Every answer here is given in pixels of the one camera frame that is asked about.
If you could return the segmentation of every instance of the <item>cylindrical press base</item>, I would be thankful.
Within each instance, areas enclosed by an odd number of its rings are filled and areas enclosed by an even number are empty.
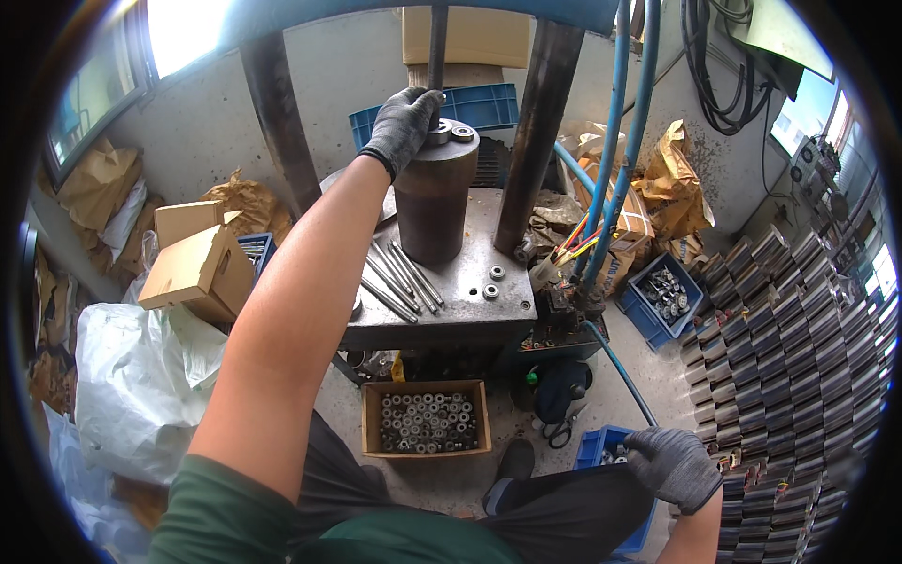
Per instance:
[[[442,120],[452,127],[464,125]],[[404,252],[420,264],[444,264],[464,242],[467,191],[476,177],[479,134],[426,146],[394,181],[398,230]]]

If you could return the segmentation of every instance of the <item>blue plastic crate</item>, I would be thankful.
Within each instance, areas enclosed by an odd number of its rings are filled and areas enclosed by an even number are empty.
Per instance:
[[[511,82],[447,88],[439,114],[463,122],[476,131],[506,129],[517,124],[517,90]],[[382,106],[373,106],[348,116],[357,151],[370,142],[373,123]]]
[[[256,262],[251,258],[251,262],[253,263],[253,286],[256,286],[257,280],[260,278],[260,273],[263,272],[263,269],[266,268],[266,265],[270,263],[270,259],[276,253],[276,242],[272,239],[272,233],[242,235],[237,237],[237,239],[239,245],[241,243],[263,243],[262,256],[257,259]]]
[[[581,468],[598,466],[602,461],[602,450],[607,449],[608,452],[613,454],[617,449],[617,445],[622,444],[623,439],[632,432],[632,429],[617,427],[616,425],[605,425],[599,430],[585,431],[583,439],[579,442],[579,450],[576,452],[573,469],[579,470]],[[645,539],[649,536],[651,517],[655,514],[655,505],[657,504],[658,500],[656,499],[651,506],[649,518],[623,544],[617,547],[612,552],[612,555],[629,554],[642,550],[642,547],[645,546]]]
[[[689,311],[677,319],[674,323],[667,324],[655,308],[649,303],[645,297],[645,293],[640,289],[641,283],[645,277],[662,266],[666,266],[679,282],[686,287],[686,297],[689,299]],[[695,310],[703,298],[702,291],[698,284],[689,276],[686,269],[671,253],[664,253],[651,264],[646,266],[642,272],[636,274],[627,283],[626,291],[621,298],[617,300],[617,307],[626,314],[632,324],[636,326],[639,333],[645,338],[645,342],[649,344],[651,350],[658,348],[667,343],[672,338],[683,335],[687,330],[691,329],[689,322],[695,316]]]

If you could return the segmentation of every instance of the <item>blue pipe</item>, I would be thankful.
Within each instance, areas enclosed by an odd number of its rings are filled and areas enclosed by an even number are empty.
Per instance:
[[[611,203],[604,211],[604,226],[598,238],[598,243],[589,260],[589,267],[585,270],[583,284],[588,293],[595,285],[598,271],[602,269],[604,257],[608,253],[611,238],[617,229],[617,219],[623,208],[623,199],[630,189],[632,171],[636,168],[636,159],[639,157],[639,148],[642,145],[642,136],[645,134],[645,123],[649,119],[649,107],[651,106],[651,91],[655,87],[655,67],[658,65],[658,40],[661,34],[661,0],[645,0],[645,45],[642,47],[642,69],[639,75],[639,87],[636,92],[636,110],[630,124],[630,136],[626,142],[626,154],[623,157],[623,165],[617,175],[617,184]]]
[[[592,206],[589,208],[589,218],[585,223],[584,241],[587,241],[598,229],[598,218],[602,214],[608,217],[608,208],[611,207],[607,202],[608,179],[611,178],[614,155],[617,153],[617,138],[620,136],[623,99],[626,97],[626,71],[630,65],[630,42],[630,0],[620,0],[620,5],[617,8],[617,38],[614,40],[614,77],[613,89],[611,90],[611,104],[608,105],[607,134],[604,137],[602,158],[598,163],[598,180],[595,182],[595,191],[592,193]],[[588,253],[583,253],[576,258],[576,267],[573,274],[577,278],[583,273],[588,260]]]
[[[557,156],[561,158],[561,161],[567,166],[570,171],[576,175],[576,179],[583,183],[586,190],[589,190],[589,193],[592,194],[592,198],[594,201],[595,198],[595,183],[592,182],[592,179],[589,178],[589,175],[585,173],[582,167],[579,166],[579,163],[576,162],[572,156],[570,156],[570,152],[564,148],[564,145],[559,141],[555,141],[555,153]]]
[[[621,378],[623,378],[623,383],[626,384],[626,387],[630,389],[630,393],[632,394],[632,399],[636,400],[636,403],[639,405],[639,410],[642,411],[642,415],[645,416],[645,421],[649,422],[649,425],[652,427],[657,427],[658,422],[655,420],[655,416],[651,414],[651,410],[648,405],[645,403],[645,400],[642,399],[642,394],[639,393],[639,390],[636,389],[636,384],[632,382],[630,379],[630,375],[626,373],[626,370],[623,368],[623,365],[620,364],[620,360],[614,354],[614,351],[611,350],[611,347],[608,345],[608,342],[604,340],[604,336],[602,332],[598,330],[595,324],[591,321],[583,321],[580,324],[582,327],[585,327],[592,331],[595,335],[595,338],[598,339],[598,342],[601,343],[604,352],[608,354],[608,357],[611,359],[611,362],[614,364],[614,368],[617,369],[617,372],[620,373]]]

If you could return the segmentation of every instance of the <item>green t-shirt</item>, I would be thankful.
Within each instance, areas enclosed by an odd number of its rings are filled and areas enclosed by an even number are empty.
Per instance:
[[[214,460],[188,455],[153,534],[150,562],[279,562],[287,556],[294,505]],[[291,555],[294,563],[414,562],[521,564],[484,527],[411,510],[368,513],[339,523]]]

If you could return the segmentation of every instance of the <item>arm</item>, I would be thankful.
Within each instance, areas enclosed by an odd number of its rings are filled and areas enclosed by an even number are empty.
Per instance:
[[[682,429],[649,427],[629,435],[630,470],[680,517],[658,564],[714,562],[720,537],[723,477],[702,441]]]
[[[714,562],[721,529],[722,502],[721,486],[694,515],[677,517],[670,540],[658,556],[656,564]]]
[[[235,322],[189,447],[293,503],[313,402],[354,306],[382,200],[441,104],[440,92],[424,90],[389,98],[371,141],[267,265]]]

